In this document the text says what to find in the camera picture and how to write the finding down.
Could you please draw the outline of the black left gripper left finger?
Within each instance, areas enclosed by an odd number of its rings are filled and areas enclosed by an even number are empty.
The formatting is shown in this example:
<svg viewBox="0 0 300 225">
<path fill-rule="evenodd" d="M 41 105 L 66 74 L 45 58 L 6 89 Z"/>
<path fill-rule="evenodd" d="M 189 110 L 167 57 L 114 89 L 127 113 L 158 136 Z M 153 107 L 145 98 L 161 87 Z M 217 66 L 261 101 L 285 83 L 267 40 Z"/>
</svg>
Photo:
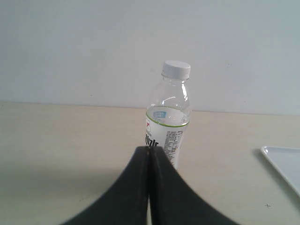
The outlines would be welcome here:
<svg viewBox="0 0 300 225">
<path fill-rule="evenodd" d="M 149 147 L 135 149 L 118 179 L 65 225 L 145 225 L 148 209 Z"/>
</svg>

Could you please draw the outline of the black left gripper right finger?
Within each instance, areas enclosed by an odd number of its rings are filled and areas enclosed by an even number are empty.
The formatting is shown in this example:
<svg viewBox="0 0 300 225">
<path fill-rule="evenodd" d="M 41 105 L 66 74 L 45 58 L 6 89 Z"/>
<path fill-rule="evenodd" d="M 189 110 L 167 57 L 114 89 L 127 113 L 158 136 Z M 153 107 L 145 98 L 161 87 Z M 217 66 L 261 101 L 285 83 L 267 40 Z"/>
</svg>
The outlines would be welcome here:
<svg viewBox="0 0 300 225">
<path fill-rule="evenodd" d="M 161 147 L 149 150 L 149 198 L 153 225 L 235 225 L 182 179 Z"/>
</svg>

